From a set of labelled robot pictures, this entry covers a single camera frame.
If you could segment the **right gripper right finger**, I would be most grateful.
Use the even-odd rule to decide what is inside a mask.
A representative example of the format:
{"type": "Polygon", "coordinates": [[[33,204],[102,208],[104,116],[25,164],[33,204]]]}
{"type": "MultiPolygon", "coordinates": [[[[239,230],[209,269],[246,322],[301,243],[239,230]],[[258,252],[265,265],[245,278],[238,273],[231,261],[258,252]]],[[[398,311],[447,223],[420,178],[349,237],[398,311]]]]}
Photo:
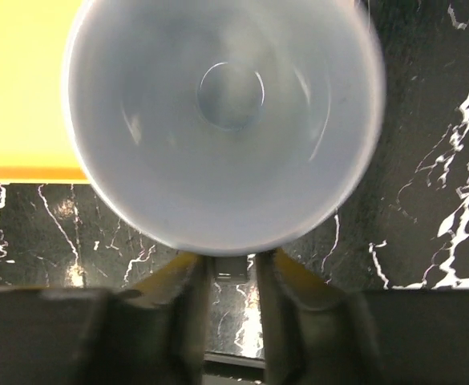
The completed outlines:
{"type": "Polygon", "coordinates": [[[267,384],[469,384],[469,290],[346,293],[256,258],[267,384]]]}

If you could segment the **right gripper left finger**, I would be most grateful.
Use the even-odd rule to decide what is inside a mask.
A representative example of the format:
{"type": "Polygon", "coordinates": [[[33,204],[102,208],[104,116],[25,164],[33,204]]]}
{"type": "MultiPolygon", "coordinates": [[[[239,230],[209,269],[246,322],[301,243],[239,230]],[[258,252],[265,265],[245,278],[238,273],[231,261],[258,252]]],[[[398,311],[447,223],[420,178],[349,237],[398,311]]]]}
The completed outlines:
{"type": "Polygon", "coordinates": [[[0,384],[198,384],[211,279],[180,253],[121,291],[0,287],[0,384]]]}

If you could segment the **white mug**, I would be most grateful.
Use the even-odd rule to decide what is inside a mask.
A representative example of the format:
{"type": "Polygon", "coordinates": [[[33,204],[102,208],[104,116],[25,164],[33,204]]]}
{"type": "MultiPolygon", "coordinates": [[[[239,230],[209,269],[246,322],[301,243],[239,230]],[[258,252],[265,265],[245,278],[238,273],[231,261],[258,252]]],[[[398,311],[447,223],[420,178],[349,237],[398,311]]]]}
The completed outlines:
{"type": "Polygon", "coordinates": [[[239,257],[306,235],[356,189],[385,65],[367,1],[84,1],[61,101],[80,168],[121,219],[239,257]]]}

